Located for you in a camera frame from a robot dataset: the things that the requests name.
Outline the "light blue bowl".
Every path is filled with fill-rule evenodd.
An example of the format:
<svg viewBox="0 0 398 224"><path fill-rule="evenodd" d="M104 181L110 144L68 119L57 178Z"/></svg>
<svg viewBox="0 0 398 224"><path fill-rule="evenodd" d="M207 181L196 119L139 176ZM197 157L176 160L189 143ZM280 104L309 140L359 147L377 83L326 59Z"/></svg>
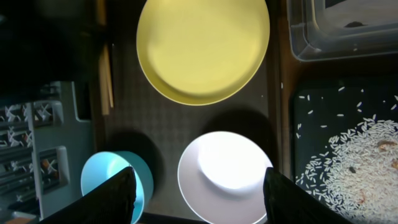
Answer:
<svg viewBox="0 0 398 224"><path fill-rule="evenodd" d="M98 152L92 155L81 172L81 192L90 193L122 169L131 166L136 178L136 201L131 223L137 223L154 191L154 179L143 158L129 151Z"/></svg>

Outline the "clear plastic waste bin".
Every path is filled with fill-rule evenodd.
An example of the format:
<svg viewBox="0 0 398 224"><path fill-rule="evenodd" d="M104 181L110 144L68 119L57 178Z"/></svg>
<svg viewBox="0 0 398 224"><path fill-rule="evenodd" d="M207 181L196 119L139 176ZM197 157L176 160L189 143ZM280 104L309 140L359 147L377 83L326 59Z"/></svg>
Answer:
<svg viewBox="0 0 398 224"><path fill-rule="evenodd" d="M288 0L287 19L302 62L397 53L397 0Z"/></svg>

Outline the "grey plastic dish rack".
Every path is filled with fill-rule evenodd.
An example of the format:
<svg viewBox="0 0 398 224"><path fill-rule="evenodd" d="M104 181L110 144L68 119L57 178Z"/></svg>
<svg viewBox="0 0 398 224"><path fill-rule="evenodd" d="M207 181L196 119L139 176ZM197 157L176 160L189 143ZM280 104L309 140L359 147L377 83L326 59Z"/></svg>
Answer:
<svg viewBox="0 0 398 224"><path fill-rule="evenodd" d="M73 82L43 92L47 99L1 104L1 223L38 223L81 198L92 123L78 115Z"/></svg>

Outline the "wooden chopstick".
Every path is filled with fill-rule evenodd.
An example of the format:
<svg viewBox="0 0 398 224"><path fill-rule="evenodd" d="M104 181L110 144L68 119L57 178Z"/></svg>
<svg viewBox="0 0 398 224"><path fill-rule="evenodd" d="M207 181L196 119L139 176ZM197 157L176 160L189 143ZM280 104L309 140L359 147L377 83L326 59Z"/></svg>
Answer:
<svg viewBox="0 0 398 224"><path fill-rule="evenodd" d="M106 72L106 82L108 87L109 104L111 108L114 108L114 98L113 98L113 85L111 79L111 64L109 59L108 45L104 45L104 67Z"/></svg>
<svg viewBox="0 0 398 224"><path fill-rule="evenodd" d="M105 0L97 0L96 1L96 15L97 22L101 27L106 25L106 1ZM101 112L102 115L109 115L109 90L108 90L108 81L107 81L107 69L106 69L106 44L103 43L101 46L101 52L98 60L98 72L99 72L99 89L101 96Z"/></svg>

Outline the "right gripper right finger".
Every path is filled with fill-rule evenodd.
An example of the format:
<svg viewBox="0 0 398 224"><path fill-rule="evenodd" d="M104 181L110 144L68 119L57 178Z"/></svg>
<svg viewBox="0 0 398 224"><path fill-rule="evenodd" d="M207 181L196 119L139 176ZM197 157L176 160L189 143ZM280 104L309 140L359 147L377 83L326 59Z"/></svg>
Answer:
<svg viewBox="0 0 398 224"><path fill-rule="evenodd" d="M263 192L269 223L351 224L271 167L266 169Z"/></svg>

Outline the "pink rice bowl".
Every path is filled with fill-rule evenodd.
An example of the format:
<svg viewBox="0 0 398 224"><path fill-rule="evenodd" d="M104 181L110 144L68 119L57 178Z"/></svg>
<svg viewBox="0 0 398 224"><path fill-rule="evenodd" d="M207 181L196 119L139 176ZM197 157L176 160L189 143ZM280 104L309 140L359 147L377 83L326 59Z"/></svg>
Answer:
<svg viewBox="0 0 398 224"><path fill-rule="evenodd" d="M184 201L205 222L264 223L263 183L272 166L249 138L210 132L185 148L178 163L178 186Z"/></svg>

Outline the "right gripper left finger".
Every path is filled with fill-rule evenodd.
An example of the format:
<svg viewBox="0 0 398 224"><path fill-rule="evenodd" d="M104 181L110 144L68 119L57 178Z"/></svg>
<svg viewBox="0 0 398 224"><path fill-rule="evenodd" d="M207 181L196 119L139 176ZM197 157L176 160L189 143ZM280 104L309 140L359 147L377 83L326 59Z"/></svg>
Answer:
<svg viewBox="0 0 398 224"><path fill-rule="evenodd" d="M136 201L134 169L126 167L71 205L43 219L48 224L127 223Z"/></svg>

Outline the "dark brown serving tray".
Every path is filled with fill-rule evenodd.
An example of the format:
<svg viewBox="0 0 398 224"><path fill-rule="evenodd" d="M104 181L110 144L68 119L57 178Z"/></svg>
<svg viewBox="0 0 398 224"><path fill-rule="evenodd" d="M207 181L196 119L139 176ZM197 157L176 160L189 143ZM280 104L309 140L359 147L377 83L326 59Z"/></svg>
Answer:
<svg viewBox="0 0 398 224"><path fill-rule="evenodd" d="M267 2L272 29L259 70L238 93L208 106L175 103L147 81L136 52L144 2L110 1L108 6L114 107L109 115L95 119L96 148L132 151L147 162L155 187L141 223L200 223L180 193L177 167L184 149L202 134L231 131L246 136L265 151L274 167L282 167L275 1Z"/></svg>

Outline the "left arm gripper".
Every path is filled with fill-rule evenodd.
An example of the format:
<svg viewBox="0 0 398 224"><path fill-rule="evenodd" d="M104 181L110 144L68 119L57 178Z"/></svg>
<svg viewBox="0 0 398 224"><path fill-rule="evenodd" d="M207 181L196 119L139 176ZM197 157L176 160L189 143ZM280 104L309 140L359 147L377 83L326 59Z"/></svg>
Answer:
<svg viewBox="0 0 398 224"><path fill-rule="evenodd" d="M105 38L96 5L1 0L1 98L37 99L49 83L93 79Z"/></svg>

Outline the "yellow round plate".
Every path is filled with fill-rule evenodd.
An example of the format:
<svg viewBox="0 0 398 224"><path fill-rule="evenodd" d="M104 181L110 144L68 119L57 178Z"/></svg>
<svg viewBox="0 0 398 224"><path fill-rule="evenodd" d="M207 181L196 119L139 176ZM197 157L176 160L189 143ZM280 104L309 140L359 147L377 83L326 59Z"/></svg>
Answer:
<svg viewBox="0 0 398 224"><path fill-rule="evenodd" d="M270 34L265 0L147 0L136 49L161 95L183 105L211 105L250 82Z"/></svg>

